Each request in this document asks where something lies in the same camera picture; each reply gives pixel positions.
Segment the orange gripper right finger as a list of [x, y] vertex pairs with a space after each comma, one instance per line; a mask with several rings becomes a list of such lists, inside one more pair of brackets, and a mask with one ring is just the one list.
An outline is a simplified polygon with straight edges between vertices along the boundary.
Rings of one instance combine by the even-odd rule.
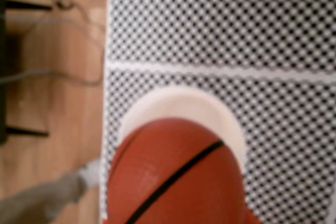
[[246, 207], [243, 224], [262, 224], [258, 217]]

